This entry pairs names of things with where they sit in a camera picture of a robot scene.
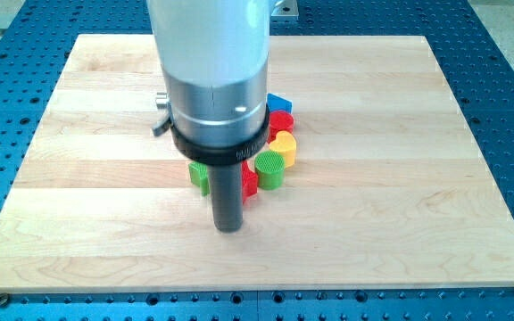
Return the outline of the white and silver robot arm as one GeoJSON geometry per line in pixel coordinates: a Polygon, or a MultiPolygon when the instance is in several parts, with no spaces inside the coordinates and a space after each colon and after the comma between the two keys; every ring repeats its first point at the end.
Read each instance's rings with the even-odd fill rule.
{"type": "Polygon", "coordinates": [[[270,0],[148,0],[171,132],[189,159],[237,164],[265,143],[270,0]]]}

